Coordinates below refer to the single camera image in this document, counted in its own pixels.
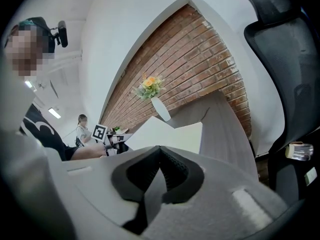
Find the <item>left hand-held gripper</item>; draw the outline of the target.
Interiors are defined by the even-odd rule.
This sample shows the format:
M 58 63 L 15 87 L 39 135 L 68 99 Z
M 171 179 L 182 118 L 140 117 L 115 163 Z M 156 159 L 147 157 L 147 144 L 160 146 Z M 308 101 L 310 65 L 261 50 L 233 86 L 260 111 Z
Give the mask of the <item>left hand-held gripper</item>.
M 131 134 L 127 133 L 128 131 L 128 129 L 118 129 L 114 131 L 113 128 L 96 124 L 91 133 L 91 137 L 103 143 L 107 156 L 114 156 L 129 150 L 129 147 L 125 144 L 131 137 Z

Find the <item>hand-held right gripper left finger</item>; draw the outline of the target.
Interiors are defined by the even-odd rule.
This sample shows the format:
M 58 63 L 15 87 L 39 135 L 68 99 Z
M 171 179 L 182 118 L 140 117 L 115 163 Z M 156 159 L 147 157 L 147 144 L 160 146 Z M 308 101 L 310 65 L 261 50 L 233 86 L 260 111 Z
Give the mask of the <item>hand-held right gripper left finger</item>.
M 148 227 L 148 213 L 145 195 L 156 182 L 160 170 L 160 147 L 139 153 L 126 162 L 118 165 L 112 172 L 111 182 L 120 197 L 137 204 L 133 218 L 123 224 L 123 228 L 141 235 Z

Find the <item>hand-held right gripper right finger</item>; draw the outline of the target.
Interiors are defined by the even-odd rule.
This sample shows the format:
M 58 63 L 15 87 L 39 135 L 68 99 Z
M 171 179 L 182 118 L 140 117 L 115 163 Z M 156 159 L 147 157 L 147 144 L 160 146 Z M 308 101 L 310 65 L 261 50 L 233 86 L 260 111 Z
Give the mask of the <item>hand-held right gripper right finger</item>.
M 159 148 L 159 168 L 166 184 L 162 195 L 164 204 L 189 201 L 204 183 L 204 172 L 197 163 L 164 146 Z

